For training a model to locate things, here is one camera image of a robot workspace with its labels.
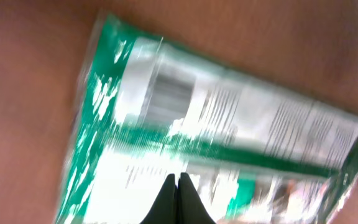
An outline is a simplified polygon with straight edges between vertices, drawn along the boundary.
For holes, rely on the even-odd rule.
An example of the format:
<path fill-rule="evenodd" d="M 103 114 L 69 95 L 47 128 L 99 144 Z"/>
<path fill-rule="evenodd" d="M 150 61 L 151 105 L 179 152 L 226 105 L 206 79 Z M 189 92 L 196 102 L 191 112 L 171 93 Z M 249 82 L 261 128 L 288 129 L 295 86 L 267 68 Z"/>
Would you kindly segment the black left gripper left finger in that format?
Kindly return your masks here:
<path fill-rule="evenodd" d="M 175 224 L 177 212 L 175 175 L 167 175 L 149 212 L 140 224 Z"/>

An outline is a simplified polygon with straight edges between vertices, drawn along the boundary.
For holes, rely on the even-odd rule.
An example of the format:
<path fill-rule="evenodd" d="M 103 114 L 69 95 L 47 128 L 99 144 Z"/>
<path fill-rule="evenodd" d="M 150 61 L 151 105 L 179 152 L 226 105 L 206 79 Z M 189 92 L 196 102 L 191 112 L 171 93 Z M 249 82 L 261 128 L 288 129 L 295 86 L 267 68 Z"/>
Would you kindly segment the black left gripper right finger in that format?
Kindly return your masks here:
<path fill-rule="evenodd" d="M 215 224 L 206 211 L 190 176 L 182 172 L 177 188 L 178 224 Z"/>

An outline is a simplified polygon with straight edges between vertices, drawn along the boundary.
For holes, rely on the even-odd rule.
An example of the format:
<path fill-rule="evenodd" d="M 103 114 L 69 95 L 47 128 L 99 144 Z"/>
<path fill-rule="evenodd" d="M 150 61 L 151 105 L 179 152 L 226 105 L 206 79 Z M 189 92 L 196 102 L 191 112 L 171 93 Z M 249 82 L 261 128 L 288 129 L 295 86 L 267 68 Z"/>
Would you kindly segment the dark green wipes pack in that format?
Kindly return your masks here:
<path fill-rule="evenodd" d="M 141 223 L 182 172 L 216 223 L 329 223 L 358 181 L 357 115 L 111 13 L 75 106 L 56 223 Z"/>

